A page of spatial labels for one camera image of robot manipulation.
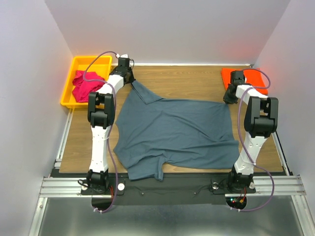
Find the grey-blue t-shirt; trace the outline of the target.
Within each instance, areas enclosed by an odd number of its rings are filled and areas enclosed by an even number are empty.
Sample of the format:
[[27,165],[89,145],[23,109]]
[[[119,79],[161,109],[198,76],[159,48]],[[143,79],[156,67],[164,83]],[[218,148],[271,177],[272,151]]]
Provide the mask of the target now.
[[167,99],[133,82],[116,120],[114,152],[130,180],[163,180],[169,163],[194,169],[229,169],[239,157],[226,104]]

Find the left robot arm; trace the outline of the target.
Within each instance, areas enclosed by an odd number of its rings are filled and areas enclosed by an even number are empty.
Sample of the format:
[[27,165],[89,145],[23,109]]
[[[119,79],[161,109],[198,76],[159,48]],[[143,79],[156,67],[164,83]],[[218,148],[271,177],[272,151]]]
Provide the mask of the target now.
[[117,56],[118,65],[110,73],[108,80],[86,78],[85,82],[100,82],[102,87],[89,93],[88,122],[92,131],[92,158],[86,177],[86,187],[97,193],[106,193],[110,190],[108,179],[107,151],[109,149],[109,136],[115,121],[116,95],[125,84],[132,83],[135,78],[132,59],[127,54]]

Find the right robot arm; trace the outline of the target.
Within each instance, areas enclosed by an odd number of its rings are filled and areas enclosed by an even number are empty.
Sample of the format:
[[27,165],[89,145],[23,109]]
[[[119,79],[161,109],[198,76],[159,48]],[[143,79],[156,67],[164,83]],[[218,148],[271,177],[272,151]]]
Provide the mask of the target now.
[[242,150],[228,174],[227,186],[231,189],[254,188],[254,168],[262,169],[256,160],[262,146],[278,127],[279,100],[258,91],[270,87],[270,78],[259,69],[252,70],[264,75],[268,84],[254,86],[248,83],[244,70],[234,70],[223,96],[226,104],[239,104],[237,130]]

